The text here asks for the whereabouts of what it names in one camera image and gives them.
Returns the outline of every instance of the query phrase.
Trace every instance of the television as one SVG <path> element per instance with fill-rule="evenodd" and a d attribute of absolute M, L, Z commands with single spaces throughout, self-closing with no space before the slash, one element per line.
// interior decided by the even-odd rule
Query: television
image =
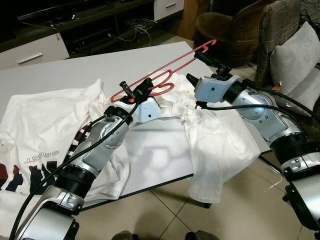
<path fill-rule="evenodd" d="M 15 18 L 8 1 L 0 0 L 0 23 L 2 23 L 0 43 L 16 37 L 14 29 L 18 25 L 18 20 Z"/>
<path fill-rule="evenodd" d="M 19 21 L 50 20 L 61 15 L 81 12 L 108 4 L 108 0 L 0 0 L 10 1 Z"/>

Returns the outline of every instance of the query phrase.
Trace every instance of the electronic device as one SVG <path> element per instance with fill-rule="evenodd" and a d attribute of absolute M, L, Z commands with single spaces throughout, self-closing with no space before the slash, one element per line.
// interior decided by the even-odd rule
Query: electronic device
<path fill-rule="evenodd" d="M 64 15 L 70 15 L 101 5 L 114 6 L 108 0 L 10 0 L 12 10 L 19 21 L 43 22 Z"/>
<path fill-rule="evenodd" d="M 12 4 L 10 1 L 0 0 L 0 43 L 14 39 L 16 37 L 14 29 L 18 21 L 12 12 Z"/>
<path fill-rule="evenodd" d="M 107 28 L 90 35 L 75 39 L 72 41 L 75 52 L 82 52 L 99 44 L 111 41 L 114 39 L 111 28 Z"/>

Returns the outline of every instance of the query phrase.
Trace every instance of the black cable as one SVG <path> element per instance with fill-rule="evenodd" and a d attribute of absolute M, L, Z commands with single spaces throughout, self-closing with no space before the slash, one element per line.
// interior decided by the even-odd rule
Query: black cable
<path fill-rule="evenodd" d="M 300 23 L 299 23 L 300 27 L 302 26 L 302 24 L 304 24 L 304 22 L 309 23 L 309 25 L 314 29 L 315 33 L 317 34 L 318 38 L 320 39 L 320 23 L 312 21 L 310 15 L 308 14 L 308 11 L 306 9 L 303 9 L 300 12 Z"/>
<path fill-rule="evenodd" d="M 135 106 L 133 107 L 133 109 L 129 112 L 129 114 L 121 120 L 121 122 L 119 122 L 114 129 L 112 129 L 112 131 L 108 132 L 104 137 L 102 137 L 99 141 L 97 141 L 96 143 L 94 143 L 93 145 L 91 145 L 90 147 L 82 150 L 81 152 L 77 153 L 76 155 L 72 156 L 71 158 L 69 158 L 69 160 L 67 160 L 66 162 L 64 162 L 62 165 L 60 165 L 59 167 L 57 167 L 54 171 L 52 171 L 48 176 L 46 176 L 41 182 L 40 184 L 33 190 L 33 192 L 31 192 L 29 194 L 29 196 L 25 199 L 24 203 L 22 204 L 19 213 L 17 214 L 11 233 L 10 233 L 10 237 L 9 240 L 14 240 L 15 235 L 17 233 L 17 229 L 19 227 L 19 223 L 20 220 L 24 214 L 24 211 L 26 210 L 26 207 L 28 206 L 28 204 L 30 203 L 32 197 L 37 193 L 37 191 L 47 182 L 48 179 L 50 179 L 51 177 L 54 176 L 54 174 L 56 174 L 58 171 L 60 171 L 61 169 L 63 169 L 65 166 L 67 166 L 69 163 L 71 163 L 73 160 L 77 159 L 78 157 L 82 156 L 83 154 L 89 152 L 90 150 L 94 149 L 95 147 L 97 147 L 99 144 L 101 144 L 103 141 L 105 141 L 108 137 L 110 137 L 116 130 L 118 130 L 118 128 L 121 127 L 122 124 L 124 124 L 127 119 L 129 117 L 131 117 L 131 115 L 135 112 L 135 110 L 137 109 L 137 107 L 139 106 L 140 103 L 136 103 Z"/>
<path fill-rule="evenodd" d="M 96 124 L 97 122 L 101 121 L 101 120 L 104 119 L 105 117 L 106 117 L 106 116 L 103 115 L 103 116 L 97 118 L 96 120 L 90 122 L 89 126 L 83 131 L 82 136 L 81 136 L 81 138 L 80 138 L 80 140 L 79 140 L 79 144 L 82 143 L 82 142 L 85 140 L 85 138 L 86 138 L 86 133 L 91 131 L 91 128 L 93 127 L 93 125 Z"/>
<path fill-rule="evenodd" d="M 305 105 L 303 105 L 302 103 L 292 99 L 291 97 L 287 96 L 287 95 L 284 95 L 280 92 L 277 92 L 277 91 L 270 91 L 270 90 L 267 90 L 267 89 L 263 89 L 261 87 L 258 87 L 258 86 L 253 86 L 253 87 L 250 87 L 252 89 L 255 89 L 255 90 L 259 90 L 259 91 L 263 91 L 263 92 L 267 92 L 269 94 L 273 94 L 273 95 L 277 95 L 281 98 L 284 98 L 284 99 L 287 99 L 288 101 L 292 102 L 293 104 L 297 105 L 298 107 L 300 107 L 301 109 L 305 110 L 308 114 L 310 114 L 319 124 L 320 124 L 320 119 L 317 117 L 317 115 L 312 111 L 310 110 L 309 108 L 307 108 Z"/>
<path fill-rule="evenodd" d="M 223 107 L 203 107 L 201 106 L 202 109 L 207 109 L 207 110 L 212 110 L 212 111 L 220 111 L 220 110 L 232 110 L 232 109 L 251 109 L 251 108 L 264 108 L 264 109 L 272 109 L 276 110 L 278 112 L 281 112 L 283 114 L 286 114 L 290 120 L 292 120 L 299 128 L 303 131 L 303 133 L 306 136 L 309 136 L 308 132 L 306 131 L 305 127 L 302 126 L 296 119 L 295 117 L 287 112 L 286 110 L 283 110 L 279 107 L 276 106 L 271 106 L 271 105 L 264 105 L 264 104 L 247 104 L 247 105 L 238 105 L 238 106 L 223 106 Z"/>

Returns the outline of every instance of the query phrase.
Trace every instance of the wrinkled fabric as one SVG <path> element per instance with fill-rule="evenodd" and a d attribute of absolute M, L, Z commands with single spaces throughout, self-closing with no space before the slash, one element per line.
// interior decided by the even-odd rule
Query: wrinkled fabric
<path fill-rule="evenodd" d="M 175 88 L 156 96 L 156 100 L 163 117 L 180 117 L 184 124 L 193 167 L 188 194 L 199 202 L 219 203 L 223 184 L 251 164 L 260 150 L 235 110 L 195 109 L 194 87 L 186 77 L 173 74 L 169 82 Z"/>
<path fill-rule="evenodd" d="M 9 236 L 27 195 L 62 164 L 76 133 L 102 116 L 107 104 L 100 80 L 85 89 L 10 98 L 0 123 L 0 236 Z M 113 152 L 85 201 L 118 199 L 129 172 L 128 153 L 123 144 Z M 54 180 L 49 179 L 38 191 L 26 214 Z"/>

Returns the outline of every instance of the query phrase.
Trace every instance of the drawer handle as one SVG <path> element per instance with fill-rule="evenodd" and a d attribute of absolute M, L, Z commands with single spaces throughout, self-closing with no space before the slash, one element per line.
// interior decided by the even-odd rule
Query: drawer handle
<path fill-rule="evenodd" d="M 173 2 L 173 3 L 170 3 L 167 6 L 165 6 L 165 8 L 168 9 L 168 8 L 171 8 L 171 7 L 175 6 L 175 5 L 177 5 L 177 3 Z"/>
<path fill-rule="evenodd" d="M 42 57 L 43 55 L 44 55 L 44 54 L 43 54 L 42 52 L 39 52 L 39 53 L 36 53 L 35 55 L 29 56 L 29 57 L 24 58 L 24 59 L 22 59 L 22 60 L 18 60 L 16 63 L 17 63 L 17 64 L 24 64 L 24 63 L 26 63 L 26 62 L 29 62 L 29 61 L 33 60 L 33 59 L 40 58 L 40 57 Z"/>

